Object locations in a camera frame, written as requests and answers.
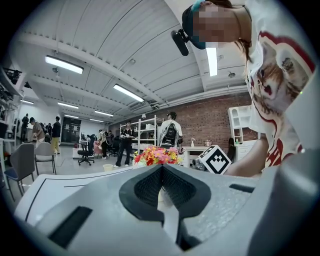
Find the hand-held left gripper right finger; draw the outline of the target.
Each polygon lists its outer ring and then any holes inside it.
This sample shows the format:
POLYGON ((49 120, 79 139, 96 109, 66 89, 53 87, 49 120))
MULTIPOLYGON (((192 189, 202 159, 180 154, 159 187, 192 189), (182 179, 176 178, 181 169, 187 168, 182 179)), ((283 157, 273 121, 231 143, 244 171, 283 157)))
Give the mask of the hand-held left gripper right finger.
POLYGON ((161 170, 164 227, 174 232, 165 256, 247 256, 261 210, 249 210, 261 180, 210 174, 179 165, 161 170))

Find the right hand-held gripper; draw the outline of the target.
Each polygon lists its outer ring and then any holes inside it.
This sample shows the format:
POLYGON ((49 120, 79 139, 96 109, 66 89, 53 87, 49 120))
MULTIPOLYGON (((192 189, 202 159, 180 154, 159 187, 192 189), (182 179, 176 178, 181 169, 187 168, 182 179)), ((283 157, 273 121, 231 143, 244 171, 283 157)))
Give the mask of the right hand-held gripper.
POLYGON ((212 145, 192 160, 192 168, 198 171, 223 175, 232 161, 218 145, 212 145))

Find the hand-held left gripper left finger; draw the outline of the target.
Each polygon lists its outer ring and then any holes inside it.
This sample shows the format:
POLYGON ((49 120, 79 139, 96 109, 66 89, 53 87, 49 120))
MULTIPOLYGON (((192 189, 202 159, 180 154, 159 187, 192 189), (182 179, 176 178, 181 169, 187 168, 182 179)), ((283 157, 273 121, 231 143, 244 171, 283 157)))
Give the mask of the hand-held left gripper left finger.
POLYGON ((98 178, 52 207, 36 229, 73 256, 176 256, 178 217, 172 226, 158 209, 166 171, 153 165, 98 178))

